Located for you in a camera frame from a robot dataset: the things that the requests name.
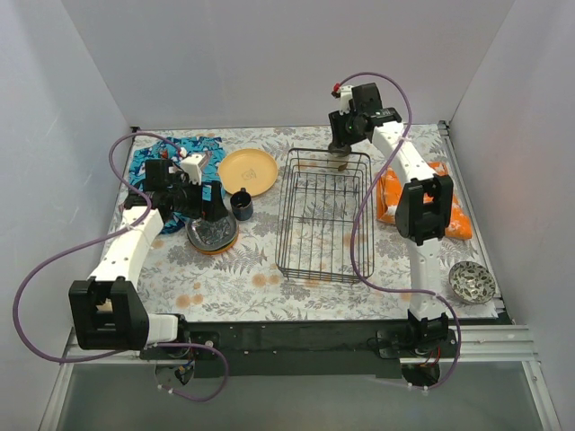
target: orange package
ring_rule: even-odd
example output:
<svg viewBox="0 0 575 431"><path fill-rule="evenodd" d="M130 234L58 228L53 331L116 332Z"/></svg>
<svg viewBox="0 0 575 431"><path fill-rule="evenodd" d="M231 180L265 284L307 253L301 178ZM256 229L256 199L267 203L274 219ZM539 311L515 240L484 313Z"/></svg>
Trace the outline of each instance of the orange package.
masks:
<svg viewBox="0 0 575 431"><path fill-rule="evenodd" d="M447 166L444 163L429 163L429 167L434 169L438 175L448 174ZM391 168L388 169L385 176L380 178L377 184L377 220L395 224L395 209L397 204L399 204L402 191L402 185L397 179L395 172ZM425 201L430 202L431 198L425 197ZM471 220L469 220L469 217L465 215L459 205L459 199L457 199L455 191L453 202L451 203L451 223L446 229L446 236L459 240L470 240L473 236Z"/></svg>

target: patterned table cover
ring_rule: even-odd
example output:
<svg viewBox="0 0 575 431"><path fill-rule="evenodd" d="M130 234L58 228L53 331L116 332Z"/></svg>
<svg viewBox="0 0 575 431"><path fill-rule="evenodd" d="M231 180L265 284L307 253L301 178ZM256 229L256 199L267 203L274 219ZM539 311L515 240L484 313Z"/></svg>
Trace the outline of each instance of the patterned table cover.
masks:
<svg viewBox="0 0 575 431"><path fill-rule="evenodd" d="M362 284L346 285L284 278L275 264L276 231L283 165L294 146L327 148L328 127L228 128L161 130L163 136L221 136L228 154L241 148L260 148L280 167L275 185L253 198L253 217L240 224L237 244L218 256L205 256L190 245L184 230L156 238L138 282L138 294L148 312L177 312L188 321L279 321L404 319L409 294L384 294ZM445 162L447 151L436 125L413 126L409 138L428 162ZM139 136L130 151L153 145L155 139ZM384 157L368 142L354 151L369 154L375 175ZM111 231L121 222L119 204L127 195L121 187ZM229 206L229 195L226 197ZM379 286L409 288L410 269L403 238L394 226L375 222L376 271L370 280ZM483 305L459 302L447 282L449 269L458 261L485 265L479 242L444 239L441 250L441 294L454 305L460 318L497 317L493 301Z"/></svg>

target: wire basket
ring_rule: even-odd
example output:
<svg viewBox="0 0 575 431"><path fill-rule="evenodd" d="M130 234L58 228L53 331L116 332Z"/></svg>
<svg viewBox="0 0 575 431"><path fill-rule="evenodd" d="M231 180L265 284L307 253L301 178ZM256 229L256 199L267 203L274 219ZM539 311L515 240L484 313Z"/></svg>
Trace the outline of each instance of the wire basket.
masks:
<svg viewBox="0 0 575 431"><path fill-rule="evenodd" d="M371 183L367 154L345 158L293 148L281 183L276 264L284 277L354 283L349 247L353 221ZM355 256L362 276L374 272L374 208L361 216Z"/></svg>

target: yellow plate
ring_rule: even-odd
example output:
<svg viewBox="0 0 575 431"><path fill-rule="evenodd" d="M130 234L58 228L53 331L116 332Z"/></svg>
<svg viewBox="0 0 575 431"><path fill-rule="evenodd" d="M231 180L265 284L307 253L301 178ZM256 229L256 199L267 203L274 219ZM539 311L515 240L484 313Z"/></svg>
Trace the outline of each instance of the yellow plate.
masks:
<svg viewBox="0 0 575 431"><path fill-rule="evenodd" d="M276 182L278 164L265 151L245 148L225 157L217 173L229 194L245 187L252 196L258 196Z"/></svg>

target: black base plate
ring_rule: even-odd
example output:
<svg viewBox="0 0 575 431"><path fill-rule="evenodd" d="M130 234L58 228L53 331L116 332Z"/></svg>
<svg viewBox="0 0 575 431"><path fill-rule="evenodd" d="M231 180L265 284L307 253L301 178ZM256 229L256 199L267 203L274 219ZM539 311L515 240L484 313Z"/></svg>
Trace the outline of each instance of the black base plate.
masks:
<svg viewBox="0 0 575 431"><path fill-rule="evenodd" d="M407 321L260 321L189 323L194 343L211 341L230 364L230 375L368 374L402 378L399 357L411 351L385 351L367 343L376 337L395 337ZM456 345L441 344L441 356L453 357ZM195 378L218 377L223 366L210 353L197 355ZM145 360L170 359L159 348L142 350Z"/></svg>

